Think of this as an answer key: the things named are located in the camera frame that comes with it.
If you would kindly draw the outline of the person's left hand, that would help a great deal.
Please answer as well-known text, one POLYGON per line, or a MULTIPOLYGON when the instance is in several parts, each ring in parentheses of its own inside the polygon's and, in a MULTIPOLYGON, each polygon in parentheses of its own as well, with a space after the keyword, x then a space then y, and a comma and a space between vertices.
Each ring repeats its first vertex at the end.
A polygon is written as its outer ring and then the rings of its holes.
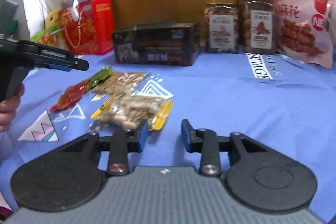
POLYGON ((3 100, 0 104, 0 132, 6 132, 16 116, 21 98, 25 92, 25 86, 20 84, 17 91, 11 98, 3 100))

